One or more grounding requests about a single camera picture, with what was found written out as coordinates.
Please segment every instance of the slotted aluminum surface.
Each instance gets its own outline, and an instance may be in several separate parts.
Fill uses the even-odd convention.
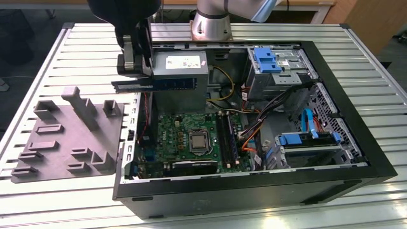
[[[95,227],[165,228],[406,228],[407,218],[407,106],[406,93],[380,67],[351,30],[338,25],[234,24],[235,40],[314,41],[366,121],[399,176],[367,186],[327,204],[230,212],[141,221],[113,202],[113,176],[13,184],[16,166],[36,117],[39,100],[59,97],[64,86],[77,85],[95,104],[105,99],[131,103],[133,94],[115,94],[113,27],[76,24],[64,29],[0,142],[0,227],[55,229]],[[187,24],[155,24],[156,41],[189,40]]]

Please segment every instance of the green circuit board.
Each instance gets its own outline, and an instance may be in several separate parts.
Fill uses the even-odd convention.
[[[234,130],[242,130],[239,114],[231,114]],[[203,155],[195,155],[189,151],[189,131],[203,130],[208,134],[211,149]],[[160,115],[159,117],[159,143],[156,147],[156,161],[169,162],[181,160],[215,160],[219,173],[247,171],[248,158],[240,157],[240,164],[227,168],[222,163],[222,151],[219,147],[216,114],[177,114]]]

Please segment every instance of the blue plastic latch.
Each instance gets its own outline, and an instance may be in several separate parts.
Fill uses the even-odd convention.
[[[312,118],[312,111],[310,108],[306,108],[303,110],[303,113],[300,115],[300,128],[303,132],[307,132],[307,123],[310,127],[310,132],[312,134],[312,138],[319,138],[319,135],[316,133],[314,118]]]
[[[282,72],[282,67],[275,61],[276,57],[270,48],[255,48],[255,59],[260,66],[260,73]]]
[[[298,145],[302,144],[303,141],[300,140],[299,134],[288,134],[284,135],[288,145]]]
[[[268,152],[267,152],[266,160],[268,159],[268,157],[271,156],[271,154],[272,154],[272,147],[270,147],[270,150],[268,150]]]
[[[287,145],[287,141],[286,141],[284,136],[280,136],[280,137],[279,137],[279,141],[280,141],[280,145],[282,145],[282,146]]]
[[[338,132],[334,132],[332,136],[334,136],[336,144],[339,144],[340,143],[340,134]]]

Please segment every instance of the floor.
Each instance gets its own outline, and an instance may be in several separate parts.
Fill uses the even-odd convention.
[[[32,78],[39,72],[63,24],[65,22],[101,22],[88,10],[57,10],[56,18],[52,20],[48,18],[44,10],[24,10],[24,15],[36,34],[35,38],[28,41],[35,57],[31,62],[20,66],[11,66],[0,60],[0,78],[11,86],[7,92],[0,92],[0,139],[24,99],[33,80]],[[188,19],[188,10],[171,10],[163,17],[164,22],[187,22]],[[234,18],[232,21],[246,22],[242,18]],[[388,72],[404,90],[407,90],[407,44],[399,44],[396,39],[392,39],[378,55],[378,59],[382,62],[392,62]]]

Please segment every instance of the red wire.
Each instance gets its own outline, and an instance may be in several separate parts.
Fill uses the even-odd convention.
[[[145,125],[144,125],[143,133],[141,133],[141,135],[140,135],[137,141],[141,140],[141,137],[143,137],[143,135],[144,135],[144,133],[145,133],[147,126],[148,126],[147,93],[144,92],[143,94],[144,94]]]

